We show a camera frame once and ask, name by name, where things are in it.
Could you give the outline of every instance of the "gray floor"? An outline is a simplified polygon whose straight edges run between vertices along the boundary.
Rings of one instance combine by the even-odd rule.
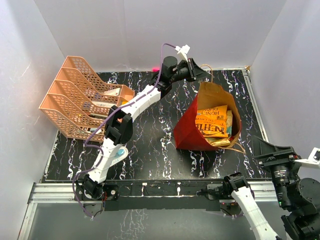
[[[271,227],[283,239],[277,202],[259,202]],[[201,209],[103,212],[94,221],[77,204],[39,204],[29,240],[254,240],[246,218],[232,219]]]

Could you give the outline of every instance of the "black marble table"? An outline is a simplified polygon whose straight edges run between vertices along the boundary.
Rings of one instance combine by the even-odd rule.
[[[138,93],[150,82],[151,72],[104,72],[108,83],[125,84]],[[133,124],[133,137],[126,144],[128,157],[112,166],[107,179],[170,180],[223,178],[241,172],[246,178],[267,178],[253,159],[252,136],[262,137],[257,117],[241,70],[215,70],[214,82],[233,94],[242,120],[240,144],[246,154],[232,150],[190,151],[175,148],[173,130],[188,109],[200,82],[177,82],[171,92],[149,107]],[[68,182],[79,171],[90,169],[96,149],[84,148],[84,141],[64,137],[60,132],[42,182]]]

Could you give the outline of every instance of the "metal frame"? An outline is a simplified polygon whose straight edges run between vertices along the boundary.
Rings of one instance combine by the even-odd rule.
[[[266,133],[266,130],[257,106],[254,93],[253,93],[249,72],[245,68],[241,68],[241,67],[213,68],[213,70],[241,70],[242,71],[245,84],[247,86],[248,93],[253,105],[253,110],[257,117],[259,128],[261,130],[262,137],[265,141],[268,141],[267,133]],[[45,173],[48,170],[50,159],[51,159],[51,156],[49,156],[48,163],[45,168]],[[277,202],[278,201],[274,185],[270,180],[267,180],[267,181],[265,179],[260,179],[257,181],[250,181],[250,180],[251,179],[249,179],[248,183],[251,185],[251,188],[254,191],[256,202]],[[31,231],[31,227],[33,224],[33,220],[35,218],[38,204],[48,204],[48,203],[77,204],[77,202],[74,200],[72,183],[35,183],[34,184],[31,190],[27,210],[23,219],[18,240],[28,239],[29,233]],[[101,204],[101,201],[85,201],[85,203]]]

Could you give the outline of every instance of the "purple cable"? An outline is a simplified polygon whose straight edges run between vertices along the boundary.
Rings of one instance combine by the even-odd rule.
[[[171,45],[171,44],[169,44],[169,43],[163,43],[163,44],[161,45],[159,74],[158,74],[158,77],[157,77],[157,79],[156,79],[156,82],[155,82],[153,88],[146,93],[147,95],[148,95],[149,93],[151,93],[151,92],[156,88],[157,84],[159,83],[160,74],[161,74],[161,69],[162,69],[162,62],[163,62],[163,49],[164,49],[164,46],[165,46],[165,45],[170,46],[170,47],[172,47],[172,48],[174,48],[174,49],[176,48],[176,46]],[[126,108],[126,107],[129,107],[129,106],[131,106],[132,104],[136,103],[137,101],[139,101],[140,99],[142,99],[143,97],[145,97],[146,94],[143,94],[142,96],[140,96],[136,101],[133,101],[133,102],[131,102],[131,103],[128,103],[128,104],[126,104],[126,105],[123,105],[123,106],[118,107],[115,111],[113,111],[113,112],[100,124],[100,126],[99,126],[99,127],[91,134],[91,136],[88,137],[88,139],[85,140],[85,142],[84,142],[84,146],[85,146],[85,147],[91,147],[91,148],[99,149],[99,150],[100,150],[100,153],[101,153],[101,157],[100,157],[100,159],[99,159],[99,161],[98,161],[98,163],[97,163],[97,165],[96,165],[95,167],[92,167],[92,168],[89,169],[89,170],[84,170],[84,171],[78,172],[78,173],[74,176],[74,178],[73,178],[73,180],[72,180],[72,190],[73,190],[73,193],[74,193],[74,196],[75,196],[77,202],[78,202],[79,205],[81,206],[81,208],[82,208],[82,210],[84,211],[84,213],[87,214],[87,215],[88,215],[89,217],[91,217],[92,219],[93,219],[94,216],[85,209],[85,207],[82,205],[80,199],[78,198],[78,196],[77,196],[77,194],[76,194],[75,183],[76,183],[76,180],[78,179],[78,177],[79,177],[81,174],[85,174],[85,173],[87,173],[87,172],[90,172],[90,171],[94,170],[95,168],[97,168],[97,167],[99,166],[99,164],[101,163],[102,158],[103,158],[103,156],[104,156],[104,151],[102,150],[102,148],[101,148],[100,146],[93,145],[93,144],[88,144],[88,142],[89,142],[89,141],[93,138],[93,136],[107,123],[107,121],[108,121],[113,115],[115,115],[115,114],[116,114],[118,111],[120,111],[121,109]]]

